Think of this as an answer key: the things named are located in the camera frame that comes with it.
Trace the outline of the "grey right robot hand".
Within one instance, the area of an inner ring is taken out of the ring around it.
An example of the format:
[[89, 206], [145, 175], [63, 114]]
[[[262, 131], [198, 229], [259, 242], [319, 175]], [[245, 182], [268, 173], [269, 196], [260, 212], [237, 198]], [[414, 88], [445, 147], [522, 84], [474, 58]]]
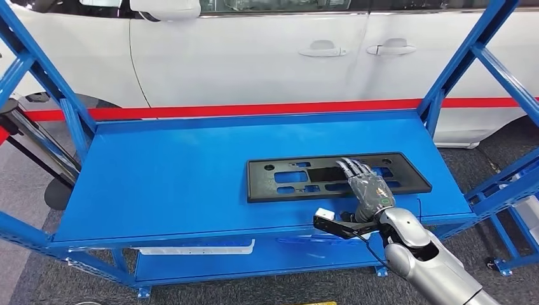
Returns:
[[395, 198], [382, 176], [370, 166], [355, 159], [341, 158], [336, 163], [344, 172], [347, 182], [358, 199], [355, 218], [367, 222], [380, 211], [395, 206]]

